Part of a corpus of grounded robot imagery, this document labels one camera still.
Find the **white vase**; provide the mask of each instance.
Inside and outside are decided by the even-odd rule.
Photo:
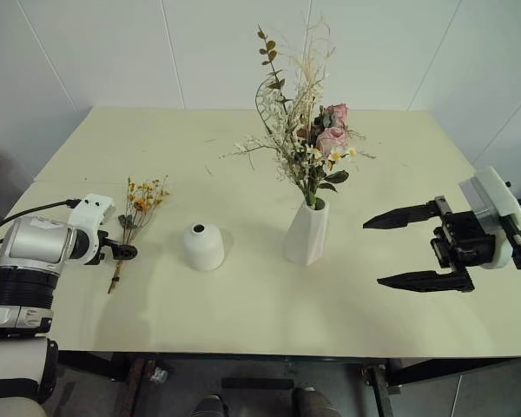
[[[189,266],[199,271],[212,271],[224,261],[222,235],[214,224],[195,223],[186,228],[183,249]]]
[[[303,201],[287,231],[284,256],[291,262],[310,265],[322,256],[329,206],[327,202],[317,200],[318,204],[322,202],[324,207],[313,210]]]

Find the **floor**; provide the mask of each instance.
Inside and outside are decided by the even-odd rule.
[[[315,386],[342,417],[378,417],[373,391],[355,366],[337,362],[167,361],[168,380],[148,384],[135,417],[186,417],[208,393],[221,393],[230,417],[291,416],[290,391],[221,389],[221,378],[292,379]],[[62,369],[56,391],[44,404],[49,417],[114,415],[123,388],[94,375]],[[395,417],[521,417],[521,360],[438,381],[402,387],[391,397]]]

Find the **shoe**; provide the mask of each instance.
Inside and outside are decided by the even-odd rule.
[[[295,388],[292,401],[293,417],[340,417],[328,398],[313,387]]]
[[[197,404],[191,417],[228,417],[228,406],[218,394],[207,395]]]

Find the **table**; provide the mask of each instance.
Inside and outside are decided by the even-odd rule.
[[[172,195],[135,241],[140,253],[113,294],[111,259],[66,267],[50,338],[85,351],[521,356],[521,271],[471,268],[476,290],[468,294],[385,288],[376,278],[438,269],[429,245],[438,220],[361,227],[435,195],[468,209],[458,183],[472,176],[471,164],[426,112],[359,111],[350,124],[367,137],[358,149],[377,159],[356,158],[338,194],[320,191],[331,211],[325,252],[302,267],[281,255],[301,196],[278,181],[273,156],[221,158],[261,133],[254,112],[93,109],[12,212],[88,192],[122,207],[129,175],[166,174]],[[65,221],[69,210],[43,214]],[[228,256],[210,273],[182,259],[181,232],[197,221],[223,231]],[[121,236],[116,221],[105,229]]]

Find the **small dried flower bunch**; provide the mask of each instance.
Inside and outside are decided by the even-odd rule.
[[[118,216],[118,221],[123,227],[122,242],[129,245],[143,230],[153,217],[153,213],[158,206],[164,201],[164,197],[169,195],[165,189],[167,177],[162,181],[153,180],[142,184],[135,184],[128,178],[127,197],[125,204],[125,214]],[[116,264],[114,276],[110,283],[110,292],[115,288],[117,282],[120,281],[120,271],[123,261]]]
[[[281,176],[299,187],[312,209],[319,207],[318,189],[337,191],[334,184],[347,180],[349,174],[343,169],[336,171],[334,167],[357,154],[349,139],[353,136],[362,138],[347,127],[345,104],[327,107],[318,104],[322,98],[322,81],[326,77],[325,62],[333,53],[326,39],[319,42],[321,38],[312,35],[312,30],[323,26],[319,24],[309,29],[307,47],[301,59],[290,56],[301,72],[295,98],[285,97],[286,80],[281,77],[282,69],[274,67],[274,60],[279,55],[276,42],[259,27],[257,36],[263,42],[259,53],[262,65],[268,66],[270,72],[257,89],[255,104],[266,135],[261,139],[252,138],[243,145],[236,144],[238,150],[232,154],[274,150]]]

